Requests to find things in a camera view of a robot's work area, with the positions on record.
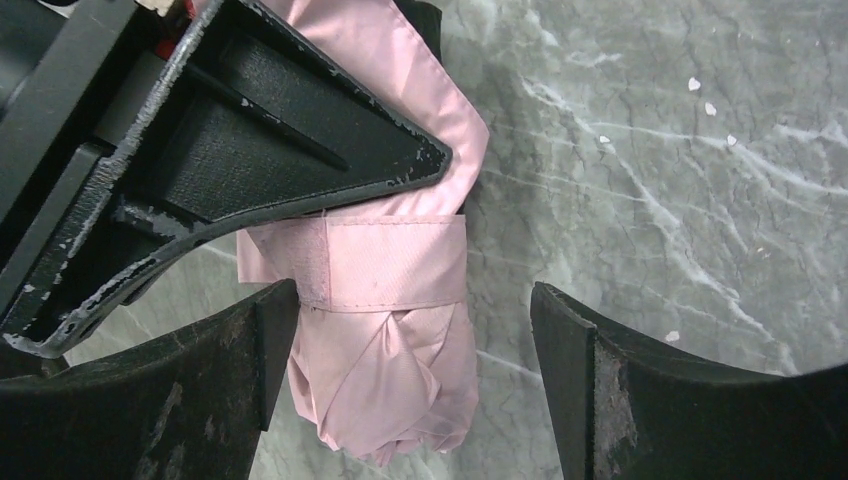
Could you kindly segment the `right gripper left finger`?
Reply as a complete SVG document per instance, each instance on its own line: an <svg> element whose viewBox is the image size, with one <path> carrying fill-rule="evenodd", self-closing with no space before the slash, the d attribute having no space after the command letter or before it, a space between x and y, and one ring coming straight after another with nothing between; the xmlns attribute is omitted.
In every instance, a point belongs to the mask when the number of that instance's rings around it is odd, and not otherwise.
<svg viewBox="0 0 848 480"><path fill-rule="evenodd" d="M286 279L49 378L1 384L5 479L245 479L297 325Z"/></svg>

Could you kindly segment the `pink and black umbrella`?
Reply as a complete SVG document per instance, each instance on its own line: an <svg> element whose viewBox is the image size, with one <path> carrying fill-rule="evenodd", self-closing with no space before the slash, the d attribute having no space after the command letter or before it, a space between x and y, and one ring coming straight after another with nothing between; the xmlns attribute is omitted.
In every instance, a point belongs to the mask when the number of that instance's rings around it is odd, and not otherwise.
<svg viewBox="0 0 848 480"><path fill-rule="evenodd" d="M479 400L461 206L488 129L396 2L270 8L453 157L436 185L239 231L238 277L295 281L287 375L322 442L381 466L420 446L448 452Z"/></svg>

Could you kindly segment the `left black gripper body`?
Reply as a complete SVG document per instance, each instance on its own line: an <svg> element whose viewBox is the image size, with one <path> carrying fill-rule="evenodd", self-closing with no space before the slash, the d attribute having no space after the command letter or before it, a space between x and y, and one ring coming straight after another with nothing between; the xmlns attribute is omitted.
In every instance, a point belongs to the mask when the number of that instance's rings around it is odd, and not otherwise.
<svg viewBox="0 0 848 480"><path fill-rule="evenodd" d="M1 109L1 228L56 232L85 218L122 231L200 232L212 221L212 5L175 18L138 1L78 1L63 17L1 5L1 62L36 45ZM48 46L35 33L45 27Z"/></svg>

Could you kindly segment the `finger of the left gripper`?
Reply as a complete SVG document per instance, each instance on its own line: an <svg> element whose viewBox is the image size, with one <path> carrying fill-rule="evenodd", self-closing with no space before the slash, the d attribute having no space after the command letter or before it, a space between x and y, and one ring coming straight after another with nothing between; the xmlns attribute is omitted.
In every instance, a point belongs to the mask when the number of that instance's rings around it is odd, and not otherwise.
<svg viewBox="0 0 848 480"><path fill-rule="evenodd" d="M1 338L56 358L194 248L230 232L436 184L451 149L257 1L212 5L212 221L122 231L85 218L56 232L1 228ZM4 94L36 45L1 62Z"/></svg>

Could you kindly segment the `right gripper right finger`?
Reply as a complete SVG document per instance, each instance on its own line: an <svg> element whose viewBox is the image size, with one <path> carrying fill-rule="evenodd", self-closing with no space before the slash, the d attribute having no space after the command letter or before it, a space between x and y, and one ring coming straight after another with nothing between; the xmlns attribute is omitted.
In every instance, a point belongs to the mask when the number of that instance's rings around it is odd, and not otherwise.
<svg viewBox="0 0 848 480"><path fill-rule="evenodd" d="M843 479L847 369L782 377L686 353L547 283L530 317L568 479Z"/></svg>

